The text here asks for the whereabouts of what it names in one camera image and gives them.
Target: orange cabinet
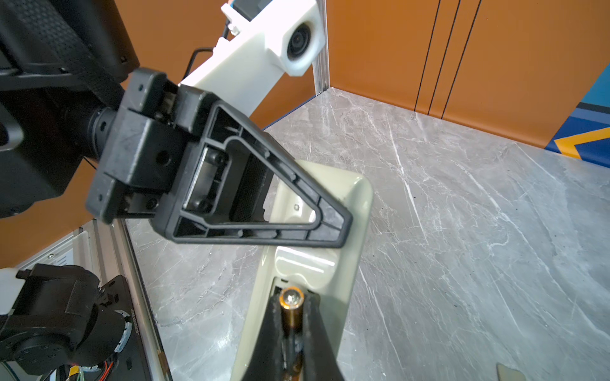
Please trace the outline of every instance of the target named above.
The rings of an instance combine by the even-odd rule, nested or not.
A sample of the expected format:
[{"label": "orange cabinet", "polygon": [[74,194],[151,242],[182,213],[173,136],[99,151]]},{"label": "orange cabinet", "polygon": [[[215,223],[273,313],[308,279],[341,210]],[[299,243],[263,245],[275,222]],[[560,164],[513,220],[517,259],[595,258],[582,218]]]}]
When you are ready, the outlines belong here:
[{"label": "orange cabinet", "polygon": [[439,4],[328,0],[331,86],[414,109]]},{"label": "orange cabinet", "polygon": [[483,0],[440,115],[546,147],[610,63],[608,15],[607,0]]}]

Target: black cable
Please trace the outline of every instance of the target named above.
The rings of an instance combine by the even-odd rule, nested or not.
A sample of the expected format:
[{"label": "black cable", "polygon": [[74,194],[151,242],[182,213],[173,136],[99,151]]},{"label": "black cable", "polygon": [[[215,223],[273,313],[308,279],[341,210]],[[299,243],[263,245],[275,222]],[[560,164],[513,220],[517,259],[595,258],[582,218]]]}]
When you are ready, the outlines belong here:
[{"label": "black cable", "polygon": [[101,370],[101,373],[96,377],[95,381],[98,381],[100,378],[102,378],[102,376],[104,375],[104,373],[106,373],[106,370],[108,369],[108,363],[106,361],[104,361],[104,370]]},{"label": "black cable", "polygon": [[55,376],[54,381],[67,380],[70,374],[70,368],[72,368],[70,365],[62,365],[57,368],[57,375]]},{"label": "black cable", "polygon": [[13,370],[13,368],[10,367],[9,364],[2,362],[2,366],[4,367],[4,369],[6,369],[7,372],[9,372],[9,375],[11,376],[13,381],[20,381],[19,377],[17,377],[17,373],[15,373],[15,371]]},{"label": "black cable", "polygon": [[[224,23],[223,38],[227,38],[228,36],[229,36],[229,20],[227,20]],[[190,71],[193,68],[193,64],[195,63],[195,57],[197,57],[197,54],[199,54],[201,52],[212,52],[212,51],[214,51],[213,48],[195,49],[193,51],[193,54],[191,54],[191,59],[188,61],[188,66],[187,66],[186,71],[184,72],[184,77],[182,77],[182,79],[185,79],[190,74]]]},{"label": "black cable", "polygon": [[193,67],[193,64],[195,63],[195,58],[197,57],[197,54],[199,54],[201,52],[211,52],[211,51],[213,51],[212,48],[195,49],[193,51],[193,54],[191,54],[191,59],[188,61],[187,70],[184,72],[184,77],[182,77],[182,79],[185,79],[190,74],[190,70]]},{"label": "black cable", "polygon": [[229,36],[229,20],[224,24],[223,38],[227,38]]},{"label": "black cable", "polygon": [[86,161],[87,163],[89,163],[89,165],[90,165],[90,166],[92,166],[92,167],[93,167],[93,169],[95,169],[96,171],[98,170],[98,167],[96,167],[95,165],[93,165],[93,163],[92,163],[92,162],[90,162],[88,158],[83,157],[83,159],[85,159],[85,161]]}]

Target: marble floor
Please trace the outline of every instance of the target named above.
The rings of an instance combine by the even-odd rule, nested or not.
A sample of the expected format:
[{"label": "marble floor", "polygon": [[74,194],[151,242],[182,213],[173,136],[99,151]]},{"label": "marble floor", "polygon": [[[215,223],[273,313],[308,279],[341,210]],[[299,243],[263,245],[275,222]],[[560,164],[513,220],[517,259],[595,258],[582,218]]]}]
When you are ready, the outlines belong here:
[{"label": "marble floor", "polygon": [[[346,380],[610,380],[609,168],[335,89],[267,132],[375,188]],[[129,230],[174,380],[228,380],[260,248]]]}]

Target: blue panel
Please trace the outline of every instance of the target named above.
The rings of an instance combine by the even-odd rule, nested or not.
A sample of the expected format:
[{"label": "blue panel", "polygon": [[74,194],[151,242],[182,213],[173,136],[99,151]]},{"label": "blue panel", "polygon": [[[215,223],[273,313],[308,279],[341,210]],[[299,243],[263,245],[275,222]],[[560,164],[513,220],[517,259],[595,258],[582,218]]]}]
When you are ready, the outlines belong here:
[{"label": "blue panel", "polygon": [[595,84],[583,98],[584,103],[610,107],[610,65],[604,70]]},{"label": "blue panel", "polygon": [[576,150],[583,160],[610,167],[610,139],[578,144]]},{"label": "blue panel", "polygon": [[574,118],[590,120],[593,122],[610,124],[610,114],[606,114],[603,112],[576,109],[570,116]]},{"label": "blue panel", "polygon": [[559,131],[557,131],[551,142],[548,144],[547,149],[560,153],[559,148],[557,148],[557,145],[555,144],[555,139],[571,137],[572,135],[584,134],[585,132],[600,130],[608,127],[610,127],[610,125],[605,123],[593,122],[590,120],[569,116],[564,125],[561,126]]}]

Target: black triangular plastic part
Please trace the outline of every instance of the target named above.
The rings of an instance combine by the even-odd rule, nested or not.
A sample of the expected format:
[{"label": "black triangular plastic part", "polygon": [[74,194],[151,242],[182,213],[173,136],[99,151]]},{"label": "black triangular plastic part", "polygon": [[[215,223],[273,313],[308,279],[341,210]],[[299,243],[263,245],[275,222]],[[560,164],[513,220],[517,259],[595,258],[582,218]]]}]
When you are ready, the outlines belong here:
[{"label": "black triangular plastic part", "polygon": [[[262,219],[274,174],[315,212],[315,221]],[[151,224],[177,243],[342,247],[352,218],[269,134],[217,101],[200,141],[187,144],[173,187]]]}]

